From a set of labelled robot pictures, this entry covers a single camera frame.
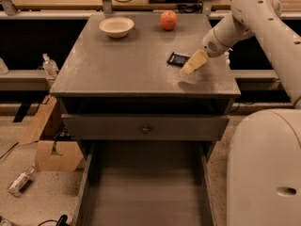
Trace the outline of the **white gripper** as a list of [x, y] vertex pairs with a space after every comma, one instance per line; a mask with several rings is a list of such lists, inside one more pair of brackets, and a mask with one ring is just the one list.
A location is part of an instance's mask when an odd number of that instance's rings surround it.
[[237, 42], [253, 36], [252, 31], [229, 13], [203, 37], [203, 50], [197, 50], [183, 65], [181, 72], [190, 74], [203, 66], [209, 57], [219, 57]]

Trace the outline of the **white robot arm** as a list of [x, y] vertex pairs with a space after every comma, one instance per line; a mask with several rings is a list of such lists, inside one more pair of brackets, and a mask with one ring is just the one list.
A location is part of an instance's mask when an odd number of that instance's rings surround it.
[[279, 0], [231, 0], [230, 12], [182, 67], [193, 73], [255, 37], [271, 67], [236, 77], [267, 89], [279, 85], [291, 101], [237, 125], [227, 164], [227, 226], [301, 226], [301, 37], [280, 16]]

